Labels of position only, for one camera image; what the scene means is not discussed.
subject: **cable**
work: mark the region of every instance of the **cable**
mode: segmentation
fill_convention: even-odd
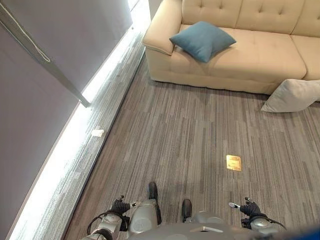
[[[101,214],[99,214],[98,216],[96,216],[94,219],[92,219],[92,221],[89,223],[89,225],[88,225],[88,227],[87,227],[87,229],[86,229],[86,233],[88,234],[88,235],[90,235],[91,234],[91,225],[97,220],[97,219],[101,219],[102,220],[102,215],[107,215],[107,211],[106,212],[104,212],[104,213],[101,213]]]
[[[43,52],[40,50],[40,48],[34,43],[34,41],[32,41],[32,39],[28,36],[28,34],[24,31],[24,29],[20,26],[20,24],[17,22],[17,20],[14,18],[14,16],[11,15],[11,13],[5,8],[5,6],[2,5],[2,3],[0,2],[0,6],[3,8],[3,10],[6,12],[6,14],[8,14],[8,16],[15,22],[15,24],[18,26],[18,28],[20,29],[20,31],[26,36],[27,39],[29,39],[29,41],[32,43],[32,45],[34,46],[34,48],[37,50],[37,52],[41,55],[41,57],[48,63],[51,62],[50,58]]]
[[[285,225],[283,225],[281,222],[275,221],[275,220],[270,219],[270,218],[268,218],[267,220],[268,220],[270,223],[272,223],[272,224],[278,224],[278,225],[280,225],[281,227],[283,227],[285,230],[287,230],[287,228],[285,227]]]

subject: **black glove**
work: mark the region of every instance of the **black glove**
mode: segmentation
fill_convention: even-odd
[[[246,205],[240,206],[240,212],[249,217],[261,213],[259,206],[253,201],[247,202]]]
[[[129,203],[124,203],[121,199],[116,199],[111,207],[111,212],[117,213],[119,215],[124,214],[126,211],[130,209],[130,204]]]

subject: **gray curtain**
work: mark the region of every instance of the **gray curtain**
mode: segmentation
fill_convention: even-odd
[[[132,23],[127,0],[3,2],[79,91]],[[77,102],[0,25],[0,239]]]
[[[0,26],[0,239],[78,100]]]
[[[127,0],[3,0],[81,92],[132,24]]]

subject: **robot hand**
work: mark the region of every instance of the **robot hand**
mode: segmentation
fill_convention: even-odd
[[[249,197],[246,197],[245,200],[245,205],[240,206],[240,212],[244,213],[249,217],[252,215],[261,214],[259,206],[254,201],[251,201]]]
[[[122,215],[130,209],[130,207],[131,207],[130,203],[123,202],[123,198],[124,198],[124,196],[121,195],[121,197],[117,198],[113,202],[111,209],[110,209],[111,212]]]

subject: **sofa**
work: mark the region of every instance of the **sofa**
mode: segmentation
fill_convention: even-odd
[[[199,21],[236,43],[195,60],[169,38]],[[285,79],[320,79],[320,0],[163,0],[143,44],[155,81],[270,95]]]

